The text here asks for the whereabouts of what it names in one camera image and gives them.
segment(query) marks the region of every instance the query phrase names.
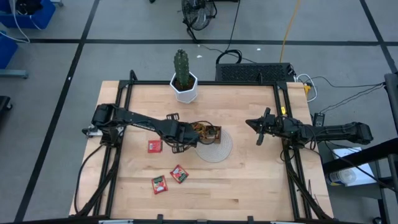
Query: yellow cable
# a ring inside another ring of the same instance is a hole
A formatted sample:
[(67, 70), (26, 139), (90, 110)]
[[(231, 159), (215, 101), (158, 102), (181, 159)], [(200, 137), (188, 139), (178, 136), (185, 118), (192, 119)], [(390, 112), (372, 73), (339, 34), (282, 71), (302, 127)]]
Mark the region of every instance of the yellow cable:
[(287, 27), (286, 34), (285, 34), (285, 37), (284, 37), (284, 41), (283, 41), (283, 43), (282, 43), (282, 51), (280, 52), (279, 63), (282, 63), (282, 58), (283, 58), (283, 56), (284, 56), (284, 50), (285, 50), (286, 38), (287, 38), (287, 36), (288, 36), (288, 34), (289, 34), (290, 28), (292, 27), (293, 20), (294, 20), (294, 17), (296, 16), (296, 14), (297, 14), (297, 10), (299, 9), (300, 3), (301, 3), (301, 0), (297, 0), (296, 6), (294, 7), (293, 16), (292, 16), (292, 18), (290, 19), (289, 26)]

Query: wooden table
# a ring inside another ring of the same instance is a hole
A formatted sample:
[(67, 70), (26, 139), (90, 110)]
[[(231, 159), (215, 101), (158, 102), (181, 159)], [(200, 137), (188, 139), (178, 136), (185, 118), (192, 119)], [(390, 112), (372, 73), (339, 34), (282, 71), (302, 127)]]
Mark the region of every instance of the wooden table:
[[(294, 118), (310, 123), (302, 84), (288, 83), (288, 88)], [(98, 104), (114, 103), (117, 89), (118, 82), (103, 82)], [(256, 146), (257, 134), (245, 123), (246, 119), (262, 116), (266, 107), (276, 114), (273, 88), (268, 86), (199, 85), (197, 99), (186, 105), (177, 102), (168, 85), (134, 85), (129, 110), (157, 119), (178, 112), (181, 121), (208, 120), (229, 132), (233, 149), (219, 163), (201, 160), (194, 149), (172, 154), (165, 144), (162, 153), (149, 154), (148, 140), (158, 139), (158, 135), (129, 126), (111, 218), (156, 219), (163, 214), (164, 219), (173, 220), (247, 220), (250, 215), (259, 221), (293, 220), (285, 164), (279, 158), (281, 140), (266, 135), (264, 143)], [(98, 137), (88, 140), (85, 157), (98, 147), (99, 141)], [(321, 208), (333, 216), (319, 156), (305, 149), (300, 153), (306, 183), (311, 180), (312, 194)], [(79, 209), (98, 186), (103, 157), (104, 149), (86, 163), (78, 193)], [(182, 184), (169, 174), (177, 164), (189, 173)], [(151, 179), (160, 175), (166, 176), (169, 191), (154, 195)], [(100, 214), (104, 212), (107, 194), (105, 190)], [(304, 217), (299, 194), (297, 200)]]

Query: white pot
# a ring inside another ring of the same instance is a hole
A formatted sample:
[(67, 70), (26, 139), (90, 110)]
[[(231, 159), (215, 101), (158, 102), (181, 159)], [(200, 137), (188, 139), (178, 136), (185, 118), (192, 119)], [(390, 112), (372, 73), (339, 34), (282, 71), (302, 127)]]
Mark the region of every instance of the white pot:
[(172, 80), (170, 81), (170, 86), (173, 88), (173, 90), (175, 92), (175, 97), (181, 103), (191, 103), (198, 95), (198, 93), (197, 93), (198, 78), (196, 76), (194, 76), (191, 72), (189, 72), (189, 74), (191, 74), (191, 76), (195, 79), (193, 87), (190, 90), (179, 91), (178, 89), (176, 89), (174, 87), (173, 82), (175, 80), (175, 73), (173, 75)]

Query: blue bin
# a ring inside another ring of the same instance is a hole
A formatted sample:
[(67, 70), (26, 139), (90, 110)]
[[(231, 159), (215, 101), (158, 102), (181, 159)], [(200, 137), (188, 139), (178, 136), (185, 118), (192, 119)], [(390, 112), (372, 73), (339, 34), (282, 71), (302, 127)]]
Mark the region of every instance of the blue bin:
[[(34, 15), (16, 15), (20, 28), (45, 29), (55, 12), (55, 6), (50, 0), (41, 0), (43, 8)], [(17, 24), (12, 14), (0, 14), (0, 22), (8, 28), (17, 28)]]
[(8, 0), (0, 0), (0, 14), (11, 13), (11, 7)]
[(14, 40), (0, 34), (0, 69), (7, 67), (17, 48), (18, 45)]

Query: small red package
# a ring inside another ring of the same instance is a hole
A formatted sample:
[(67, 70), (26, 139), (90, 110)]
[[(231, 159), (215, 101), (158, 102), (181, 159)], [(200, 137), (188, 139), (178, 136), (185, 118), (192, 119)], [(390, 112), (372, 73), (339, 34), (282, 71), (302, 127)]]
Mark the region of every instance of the small red package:
[(148, 141), (148, 153), (160, 153), (163, 150), (162, 140), (149, 140)]
[(164, 175), (160, 177), (156, 177), (152, 179), (152, 187), (154, 188), (154, 193), (159, 194), (163, 191), (167, 191), (167, 184), (166, 184), (166, 178)]
[(184, 182), (184, 180), (189, 176), (189, 173), (187, 173), (187, 171), (185, 171), (180, 165), (177, 165), (170, 174), (179, 184)]

